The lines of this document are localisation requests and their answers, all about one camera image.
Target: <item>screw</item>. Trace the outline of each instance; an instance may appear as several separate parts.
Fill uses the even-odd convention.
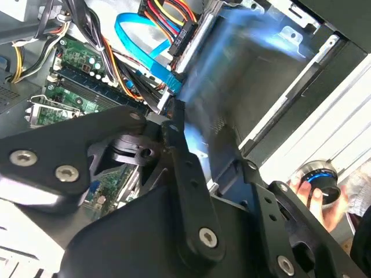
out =
[[[175,130],[175,131],[179,131],[179,129],[175,125],[170,125],[170,128]]]
[[[9,157],[10,162],[17,166],[27,167],[34,165],[37,161],[37,156],[31,151],[21,149],[15,152],[12,152]]]
[[[251,162],[251,161],[249,161],[249,160],[248,160],[248,165],[249,165],[249,167],[250,167],[251,169],[253,169],[253,170],[256,170],[256,169],[257,169],[257,166],[256,166],[253,162]]]
[[[130,117],[132,117],[134,120],[140,120],[140,117],[136,113],[130,113]]]
[[[279,187],[280,187],[283,191],[285,191],[285,192],[288,191],[288,188],[287,188],[286,185],[280,184]]]
[[[74,166],[62,165],[57,168],[56,177],[61,182],[74,182],[79,177],[79,171]]]
[[[209,228],[201,228],[198,235],[202,243],[210,248],[215,248],[218,244],[218,238]]]
[[[277,262],[283,272],[285,272],[288,276],[294,276],[295,270],[289,259],[287,259],[285,256],[278,256]]]

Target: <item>cable connector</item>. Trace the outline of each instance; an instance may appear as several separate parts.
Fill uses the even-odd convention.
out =
[[[187,21],[184,24],[183,28],[180,30],[175,41],[169,48],[169,54],[174,57],[182,55],[189,41],[193,37],[193,34],[196,31],[197,27],[198,27],[197,23],[192,22],[191,20]]]

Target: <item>red wire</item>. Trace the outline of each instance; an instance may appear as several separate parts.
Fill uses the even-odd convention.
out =
[[[183,3],[182,1],[179,1],[179,0],[174,0],[175,2],[177,2],[179,5],[181,5],[183,8],[185,8],[188,12],[188,14],[190,15],[190,17],[192,17],[192,19],[195,21],[195,16],[193,14],[193,12],[191,11],[191,9],[185,4]]]
[[[178,34],[178,32],[170,26],[170,24],[166,21],[166,19],[164,19],[160,14],[159,12],[153,7],[152,3],[148,0],[148,7],[150,7],[151,11],[157,16],[158,19],[160,19],[160,21],[162,23],[164,23],[164,25],[166,25],[168,27],[168,29],[171,30],[171,32],[175,35]]]

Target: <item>finger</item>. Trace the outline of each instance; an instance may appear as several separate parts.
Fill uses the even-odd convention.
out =
[[[325,224],[331,231],[340,222],[348,208],[348,196],[345,191],[345,185],[342,186],[340,190],[341,194],[338,200],[333,204],[331,208],[326,210],[324,213]]]
[[[290,180],[290,184],[289,184],[289,187],[291,188],[291,190],[296,194],[298,189],[299,189],[299,186],[300,186],[300,180],[301,178],[299,177],[293,177],[291,180]]]
[[[322,200],[322,191],[319,188],[316,188],[312,194],[309,210],[314,215],[314,217],[317,218],[317,220],[324,226],[322,215]]]
[[[309,193],[311,191],[311,184],[307,181],[304,181],[299,190],[297,191],[297,197],[305,204],[308,203]]]

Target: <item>yellow wire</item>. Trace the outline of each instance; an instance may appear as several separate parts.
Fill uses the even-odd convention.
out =
[[[16,72],[14,73],[14,78],[12,80],[12,83],[16,83],[16,81],[19,79],[21,73],[22,73],[22,58],[21,53],[19,51],[19,48],[14,47],[17,55],[17,68]]]
[[[155,4],[156,6],[168,17],[171,19],[171,21],[175,22],[176,24],[180,25],[180,26],[183,26],[184,23],[179,21],[178,19],[176,19],[175,17],[171,16],[171,14],[169,14],[162,6],[161,4],[158,2],[158,0],[154,0],[155,1]]]
[[[144,14],[160,29],[160,31],[167,37],[169,42],[173,42],[173,38],[169,36],[169,34],[156,22],[156,20],[153,19],[153,17],[150,16],[149,13],[144,12]]]

